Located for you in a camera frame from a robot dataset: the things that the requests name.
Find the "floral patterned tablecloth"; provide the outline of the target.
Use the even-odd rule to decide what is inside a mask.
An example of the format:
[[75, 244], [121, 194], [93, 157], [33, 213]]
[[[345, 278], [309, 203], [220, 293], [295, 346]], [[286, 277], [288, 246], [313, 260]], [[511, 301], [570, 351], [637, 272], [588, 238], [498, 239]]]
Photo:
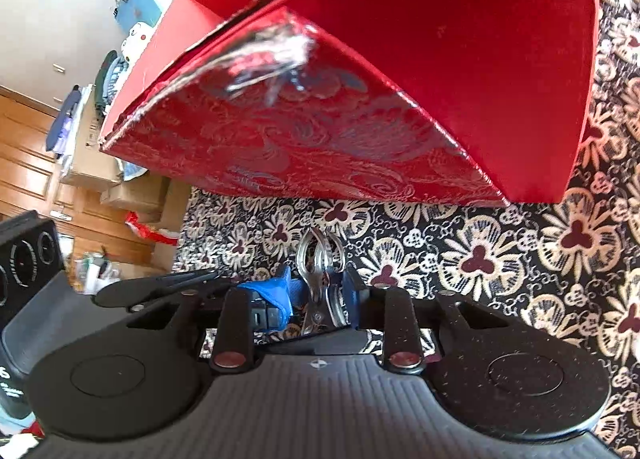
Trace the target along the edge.
[[506, 208], [240, 199], [194, 190], [174, 266], [241, 279], [293, 262], [318, 226], [372, 286], [449, 290], [585, 349], [612, 394], [597, 435], [639, 453], [639, 0], [600, 0], [584, 136], [562, 200]]

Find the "metal nail clipper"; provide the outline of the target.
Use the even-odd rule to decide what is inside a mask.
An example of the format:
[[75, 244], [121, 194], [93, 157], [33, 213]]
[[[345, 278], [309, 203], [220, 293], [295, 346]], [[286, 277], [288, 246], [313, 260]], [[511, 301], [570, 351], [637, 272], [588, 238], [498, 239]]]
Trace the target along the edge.
[[333, 331], [347, 325], [341, 301], [345, 266], [342, 242], [334, 234], [311, 227], [300, 239], [296, 268], [308, 292], [302, 335]]

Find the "cardboard box on floor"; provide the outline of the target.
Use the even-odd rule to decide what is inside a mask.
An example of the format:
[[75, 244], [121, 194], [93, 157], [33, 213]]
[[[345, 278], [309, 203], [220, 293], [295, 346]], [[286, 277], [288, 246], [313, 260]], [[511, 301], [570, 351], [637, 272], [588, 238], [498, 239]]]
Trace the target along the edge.
[[60, 164], [64, 185], [103, 192], [120, 184], [122, 172], [114, 156], [100, 150], [103, 115], [94, 107], [94, 86], [81, 89], [81, 100], [73, 115]]

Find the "red cardboard box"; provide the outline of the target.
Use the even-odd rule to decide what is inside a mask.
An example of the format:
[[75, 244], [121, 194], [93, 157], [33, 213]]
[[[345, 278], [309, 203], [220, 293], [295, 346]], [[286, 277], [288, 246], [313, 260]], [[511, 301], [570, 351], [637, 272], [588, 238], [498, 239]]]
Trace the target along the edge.
[[563, 198], [598, 0], [173, 0], [104, 152], [225, 196]]

